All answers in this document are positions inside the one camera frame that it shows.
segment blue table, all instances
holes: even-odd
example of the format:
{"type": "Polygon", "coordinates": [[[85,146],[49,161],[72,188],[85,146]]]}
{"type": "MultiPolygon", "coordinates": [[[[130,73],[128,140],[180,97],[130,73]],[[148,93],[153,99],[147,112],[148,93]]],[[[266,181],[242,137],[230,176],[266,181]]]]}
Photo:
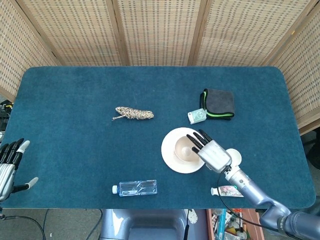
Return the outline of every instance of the blue table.
{"type": "MultiPolygon", "coordinates": [[[[274,67],[34,67],[23,76],[4,143],[31,141],[15,183],[38,176],[6,208],[221,208],[218,175],[203,166],[180,174],[163,161],[165,135],[203,129],[242,154],[240,167],[289,208],[313,204],[315,191],[286,83],[274,67]],[[190,126],[205,88],[231,91],[235,117],[190,126]],[[112,121],[115,107],[152,110],[151,120],[112,121]],[[156,179],[158,194],[119,197],[120,181],[156,179]]],[[[228,198],[232,208],[251,208],[228,198]]]]}

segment small bottle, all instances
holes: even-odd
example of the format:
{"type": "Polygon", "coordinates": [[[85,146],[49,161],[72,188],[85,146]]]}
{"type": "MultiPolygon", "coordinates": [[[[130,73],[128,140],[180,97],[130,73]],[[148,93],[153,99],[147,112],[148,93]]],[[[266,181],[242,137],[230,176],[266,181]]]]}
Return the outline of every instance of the small bottle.
{"type": "Polygon", "coordinates": [[[121,181],[112,186],[112,193],[120,197],[157,194],[157,180],[121,181]]]}

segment robotic arm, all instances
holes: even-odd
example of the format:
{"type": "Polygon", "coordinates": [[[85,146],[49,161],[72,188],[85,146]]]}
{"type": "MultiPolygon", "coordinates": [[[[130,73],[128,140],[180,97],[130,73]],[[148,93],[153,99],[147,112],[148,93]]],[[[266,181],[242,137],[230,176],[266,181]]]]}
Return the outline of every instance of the robotic arm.
{"type": "Polygon", "coordinates": [[[238,166],[232,166],[232,158],[219,144],[211,139],[204,131],[199,130],[202,136],[194,132],[194,136],[187,137],[195,144],[192,150],[200,156],[206,166],[218,174],[224,173],[225,178],[238,191],[258,208],[269,205],[261,216],[263,226],[273,229],[284,236],[295,236],[310,240],[320,239],[320,217],[304,212],[291,211],[265,194],[238,166]]]}
{"type": "Polygon", "coordinates": [[[11,144],[4,144],[0,148],[0,203],[6,200],[11,193],[17,193],[30,189],[38,181],[38,177],[30,182],[14,186],[16,171],[18,170],[22,156],[29,146],[30,141],[21,138],[11,144]]]}

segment white saucer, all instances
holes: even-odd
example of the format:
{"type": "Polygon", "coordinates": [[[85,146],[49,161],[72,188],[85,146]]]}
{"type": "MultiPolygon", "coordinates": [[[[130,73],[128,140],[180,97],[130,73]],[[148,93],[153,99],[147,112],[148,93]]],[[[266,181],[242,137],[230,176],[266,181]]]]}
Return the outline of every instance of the white saucer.
{"type": "Polygon", "coordinates": [[[194,132],[197,131],[187,127],[176,128],[170,131],[162,141],[162,158],[169,168],[178,173],[190,174],[199,170],[205,164],[200,157],[196,161],[183,161],[175,154],[176,142],[187,134],[193,136],[194,132]]]}

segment coiled rope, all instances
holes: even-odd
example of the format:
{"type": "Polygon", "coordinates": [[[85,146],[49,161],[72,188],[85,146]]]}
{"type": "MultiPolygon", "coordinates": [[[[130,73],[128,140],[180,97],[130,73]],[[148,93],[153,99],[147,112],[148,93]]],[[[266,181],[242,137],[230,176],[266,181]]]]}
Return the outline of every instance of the coiled rope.
{"type": "Polygon", "coordinates": [[[124,118],[124,117],[126,117],[127,119],[138,119],[138,120],[152,119],[154,117],[154,114],[152,111],[134,109],[128,106],[118,106],[115,108],[115,110],[121,116],[113,117],[112,121],[116,119],[124,118]]]}

